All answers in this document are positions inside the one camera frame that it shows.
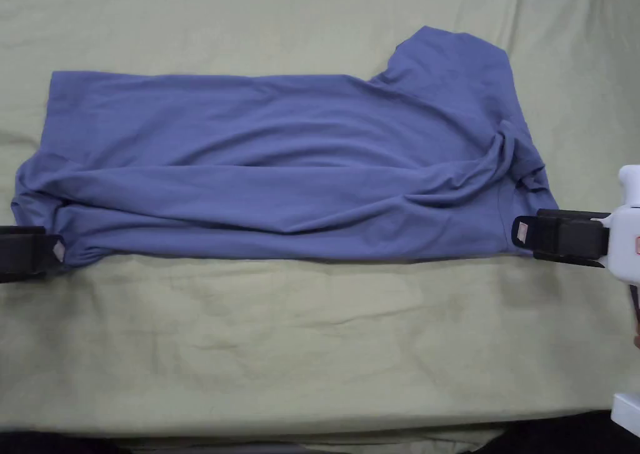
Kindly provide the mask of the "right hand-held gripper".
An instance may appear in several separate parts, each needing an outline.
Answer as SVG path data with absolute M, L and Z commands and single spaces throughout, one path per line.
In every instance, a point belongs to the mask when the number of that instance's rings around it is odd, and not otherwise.
M 606 268 L 629 286 L 639 323 L 639 165 L 623 166 L 619 181 L 623 202 L 611 214 L 539 209 L 512 222 L 512 243 L 541 261 L 604 268 L 606 257 Z

